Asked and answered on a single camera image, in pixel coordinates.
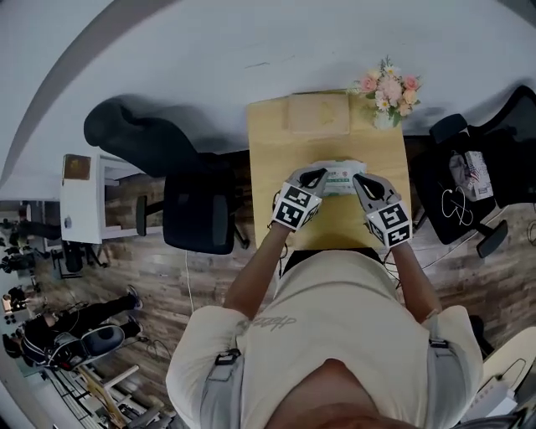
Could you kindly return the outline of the person's left forearm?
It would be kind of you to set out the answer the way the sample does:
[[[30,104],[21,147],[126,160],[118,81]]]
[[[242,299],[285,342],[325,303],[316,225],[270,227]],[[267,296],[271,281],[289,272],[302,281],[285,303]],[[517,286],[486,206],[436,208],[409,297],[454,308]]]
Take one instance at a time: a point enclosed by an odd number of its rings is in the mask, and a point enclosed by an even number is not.
[[[281,252],[291,230],[272,223],[256,253],[235,278],[224,298],[224,308],[253,319],[271,284]]]

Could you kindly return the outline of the round wooden table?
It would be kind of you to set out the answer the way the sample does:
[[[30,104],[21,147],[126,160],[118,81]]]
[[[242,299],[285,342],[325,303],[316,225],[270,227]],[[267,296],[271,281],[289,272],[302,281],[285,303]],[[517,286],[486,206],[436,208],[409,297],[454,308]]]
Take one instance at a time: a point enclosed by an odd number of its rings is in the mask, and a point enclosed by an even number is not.
[[[516,390],[535,360],[536,326],[531,326],[514,335],[484,360],[480,387],[496,377],[505,381],[510,390]]]

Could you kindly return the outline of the person's cream t-shirt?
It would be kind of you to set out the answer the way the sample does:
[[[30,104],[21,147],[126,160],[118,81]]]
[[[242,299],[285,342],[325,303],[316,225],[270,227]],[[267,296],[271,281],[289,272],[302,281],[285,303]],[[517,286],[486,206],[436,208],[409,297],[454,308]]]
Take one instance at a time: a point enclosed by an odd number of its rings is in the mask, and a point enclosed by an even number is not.
[[[342,362],[387,417],[450,429],[482,379],[482,356],[464,307],[418,323],[386,270],[354,251],[322,251],[294,265],[255,318],[228,308],[196,310],[168,369],[172,405],[200,429],[204,382],[217,356],[244,359],[243,429],[264,429],[283,398],[328,359]]]

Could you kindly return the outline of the flat beige cardboard box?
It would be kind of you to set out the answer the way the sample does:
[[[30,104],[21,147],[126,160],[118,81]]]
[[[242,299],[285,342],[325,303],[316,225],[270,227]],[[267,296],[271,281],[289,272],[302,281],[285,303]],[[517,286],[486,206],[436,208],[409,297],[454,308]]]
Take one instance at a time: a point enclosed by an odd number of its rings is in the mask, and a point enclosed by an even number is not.
[[[350,131],[346,94],[295,94],[288,98],[288,126],[294,134],[334,136]]]

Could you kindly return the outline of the black high-back office chair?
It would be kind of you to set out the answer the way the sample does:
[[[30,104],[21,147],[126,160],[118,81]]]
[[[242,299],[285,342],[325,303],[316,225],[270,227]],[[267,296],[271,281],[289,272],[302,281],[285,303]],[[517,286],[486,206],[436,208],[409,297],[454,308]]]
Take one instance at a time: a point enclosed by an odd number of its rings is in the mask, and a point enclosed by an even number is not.
[[[235,223],[242,205],[235,173],[222,156],[198,152],[172,122],[140,117],[117,98],[95,106],[84,122],[85,140],[152,178],[163,178],[161,201],[137,198],[137,234],[147,234],[149,215],[162,213],[162,234],[169,246],[185,251],[228,255],[234,243],[250,241]]]

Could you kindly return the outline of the white box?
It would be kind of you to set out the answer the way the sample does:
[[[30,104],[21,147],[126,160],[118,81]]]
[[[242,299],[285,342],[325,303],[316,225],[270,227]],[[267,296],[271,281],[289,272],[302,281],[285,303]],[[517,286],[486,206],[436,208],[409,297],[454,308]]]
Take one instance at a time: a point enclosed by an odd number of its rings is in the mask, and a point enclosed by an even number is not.
[[[516,406],[514,392],[509,389],[508,383],[493,377],[478,391],[462,420],[504,416]]]

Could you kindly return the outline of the black mesh office chair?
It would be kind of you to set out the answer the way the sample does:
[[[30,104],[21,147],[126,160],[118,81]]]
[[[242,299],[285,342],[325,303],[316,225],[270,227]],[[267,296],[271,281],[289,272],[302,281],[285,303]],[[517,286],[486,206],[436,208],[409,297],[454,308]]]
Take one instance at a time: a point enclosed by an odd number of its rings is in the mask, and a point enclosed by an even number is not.
[[[508,223],[496,226],[484,220],[496,208],[513,204],[536,205],[536,92],[519,86],[504,107],[481,126],[464,116],[450,115],[430,129],[431,142],[410,161],[410,176],[439,241],[449,245],[469,232],[482,235],[477,254],[485,258],[507,238]],[[493,196],[469,199],[469,190],[456,186],[449,169],[453,151],[483,154]]]

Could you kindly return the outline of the white wet wipe pack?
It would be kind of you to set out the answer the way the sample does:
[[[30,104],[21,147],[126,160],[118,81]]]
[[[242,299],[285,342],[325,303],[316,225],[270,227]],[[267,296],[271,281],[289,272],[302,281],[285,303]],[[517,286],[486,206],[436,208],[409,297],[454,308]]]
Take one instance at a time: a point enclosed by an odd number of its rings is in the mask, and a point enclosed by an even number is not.
[[[319,168],[327,170],[327,181],[323,196],[341,196],[356,194],[353,186],[353,176],[365,173],[367,164],[358,160],[331,160],[314,163]]]

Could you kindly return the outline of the pink flower bouquet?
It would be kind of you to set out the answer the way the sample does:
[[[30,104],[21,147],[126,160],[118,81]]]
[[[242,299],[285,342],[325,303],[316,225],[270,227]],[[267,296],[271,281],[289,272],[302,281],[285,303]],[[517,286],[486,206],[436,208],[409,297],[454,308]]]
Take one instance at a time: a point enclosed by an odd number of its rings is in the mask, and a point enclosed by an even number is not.
[[[392,122],[406,118],[421,103],[420,77],[403,75],[386,55],[375,68],[355,80],[346,93],[373,102],[374,118],[386,117]]]

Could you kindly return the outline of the white vase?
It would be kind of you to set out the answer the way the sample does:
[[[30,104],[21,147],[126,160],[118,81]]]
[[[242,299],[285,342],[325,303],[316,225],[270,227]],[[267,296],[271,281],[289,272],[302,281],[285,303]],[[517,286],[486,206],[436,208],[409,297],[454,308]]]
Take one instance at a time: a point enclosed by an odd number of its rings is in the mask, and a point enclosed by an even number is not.
[[[377,109],[373,125],[376,129],[387,130],[390,128],[395,128],[399,125],[402,120],[400,115],[399,108],[391,106],[386,110]]]

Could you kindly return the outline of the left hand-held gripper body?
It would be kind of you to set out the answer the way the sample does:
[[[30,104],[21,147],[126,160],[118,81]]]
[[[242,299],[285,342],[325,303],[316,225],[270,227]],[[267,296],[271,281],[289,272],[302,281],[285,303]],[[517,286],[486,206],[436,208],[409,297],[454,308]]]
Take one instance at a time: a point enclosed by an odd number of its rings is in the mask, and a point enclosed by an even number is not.
[[[287,181],[282,184],[276,195],[276,202],[271,221],[284,225],[292,231],[299,230],[317,214],[322,204],[322,196],[312,193],[311,187],[291,185]]]

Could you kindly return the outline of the dark round seat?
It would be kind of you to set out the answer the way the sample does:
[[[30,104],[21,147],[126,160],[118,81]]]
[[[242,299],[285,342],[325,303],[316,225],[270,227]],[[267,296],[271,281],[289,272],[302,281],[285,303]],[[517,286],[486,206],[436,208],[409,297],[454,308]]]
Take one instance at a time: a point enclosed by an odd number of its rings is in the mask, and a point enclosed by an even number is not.
[[[85,351],[91,358],[99,358],[118,349],[125,340],[124,331],[116,325],[104,325],[81,337]]]

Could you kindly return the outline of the grey cloth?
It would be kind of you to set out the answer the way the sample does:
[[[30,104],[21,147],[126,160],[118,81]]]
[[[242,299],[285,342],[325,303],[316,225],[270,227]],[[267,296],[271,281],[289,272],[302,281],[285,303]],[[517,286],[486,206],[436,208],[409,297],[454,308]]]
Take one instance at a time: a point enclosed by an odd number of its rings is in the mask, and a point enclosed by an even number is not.
[[[465,158],[453,151],[449,160],[449,169],[456,186],[465,190],[473,189],[471,170],[466,164]]]

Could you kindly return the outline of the white desk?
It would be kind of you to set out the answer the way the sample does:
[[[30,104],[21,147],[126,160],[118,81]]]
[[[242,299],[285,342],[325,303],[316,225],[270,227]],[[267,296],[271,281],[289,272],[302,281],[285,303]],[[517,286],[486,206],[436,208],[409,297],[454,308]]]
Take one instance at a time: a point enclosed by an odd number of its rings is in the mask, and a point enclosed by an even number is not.
[[[89,180],[63,180],[60,187],[60,225],[62,239],[100,244],[103,240],[131,237],[137,230],[106,224],[106,187],[117,187],[120,180],[141,169],[119,158],[101,154],[91,157]]]

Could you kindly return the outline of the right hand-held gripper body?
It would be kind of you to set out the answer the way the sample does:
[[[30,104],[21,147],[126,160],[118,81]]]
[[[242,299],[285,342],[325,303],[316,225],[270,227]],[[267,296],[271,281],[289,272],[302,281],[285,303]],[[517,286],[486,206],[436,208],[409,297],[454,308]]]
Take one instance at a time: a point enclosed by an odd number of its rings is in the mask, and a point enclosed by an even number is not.
[[[385,248],[398,246],[412,238],[410,212],[399,195],[390,195],[386,200],[365,197],[363,209],[369,232]]]

